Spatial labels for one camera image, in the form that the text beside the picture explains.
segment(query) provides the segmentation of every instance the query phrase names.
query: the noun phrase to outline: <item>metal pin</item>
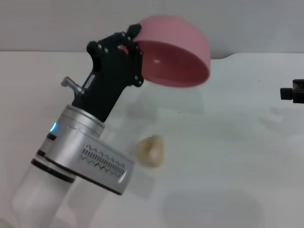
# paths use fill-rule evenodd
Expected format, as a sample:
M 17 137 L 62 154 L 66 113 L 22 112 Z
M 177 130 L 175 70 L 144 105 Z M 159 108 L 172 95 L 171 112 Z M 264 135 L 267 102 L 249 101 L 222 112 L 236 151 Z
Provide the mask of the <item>metal pin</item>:
M 65 77 L 62 82 L 61 85 L 63 87 L 70 87 L 76 94 L 80 94 L 83 95 L 85 92 L 84 90 L 81 88 L 80 85 L 78 85 L 76 82 L 74 82 L 71 78 L 69 77 Z

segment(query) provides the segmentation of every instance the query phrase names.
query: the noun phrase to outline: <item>pink plastic bowl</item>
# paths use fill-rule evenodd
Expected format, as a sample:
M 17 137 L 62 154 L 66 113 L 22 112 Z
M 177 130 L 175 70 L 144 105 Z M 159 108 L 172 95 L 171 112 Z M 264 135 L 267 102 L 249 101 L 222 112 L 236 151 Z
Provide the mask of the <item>pink plastic bowl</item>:
M 134 39 L 143 50 L 142 75 L 175 87 L 196 86 L 210 75 L 210 49 L 203 32 L 180 16 L 152 16 L 140 22 Z

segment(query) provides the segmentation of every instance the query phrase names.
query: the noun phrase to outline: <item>black clamp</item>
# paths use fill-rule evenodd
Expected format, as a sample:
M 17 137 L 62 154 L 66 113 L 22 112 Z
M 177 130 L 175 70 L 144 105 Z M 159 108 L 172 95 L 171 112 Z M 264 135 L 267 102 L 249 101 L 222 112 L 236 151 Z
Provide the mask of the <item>black clamp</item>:
M 127 32 L 87 45 L 93 69 L 82 86 L 84 93 L 75 94 L 72 105 L 104 122 L 127 86 L 143 84 L 143 51 L 133 42 L 140 30 L 140 24 L 131 25 Z
M 281 88 L 280 94 L 282 100 L 304 104 L 304 79 L 293 80 L 293 88 Z

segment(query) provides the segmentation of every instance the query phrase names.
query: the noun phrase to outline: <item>blue led light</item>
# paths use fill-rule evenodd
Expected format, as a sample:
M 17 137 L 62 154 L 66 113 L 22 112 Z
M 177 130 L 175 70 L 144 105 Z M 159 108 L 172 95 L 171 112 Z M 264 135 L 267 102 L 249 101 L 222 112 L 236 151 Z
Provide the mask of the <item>blue led light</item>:
M 50 132 L 52 132 L 53 130 L 55 130 L 57 127 L 57 122 L 54 123 L 54 125 L 52 126 L 51 130 L 49 130 Z

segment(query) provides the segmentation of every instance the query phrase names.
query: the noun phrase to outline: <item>beige food item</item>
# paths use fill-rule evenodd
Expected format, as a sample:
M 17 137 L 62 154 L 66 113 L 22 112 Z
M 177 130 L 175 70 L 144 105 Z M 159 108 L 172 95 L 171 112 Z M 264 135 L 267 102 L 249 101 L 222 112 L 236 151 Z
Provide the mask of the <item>beige food item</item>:
M 164 142 L 161 136 L 147 137 L 137 144 L 137 159 L 147 167 L 160 167 Z

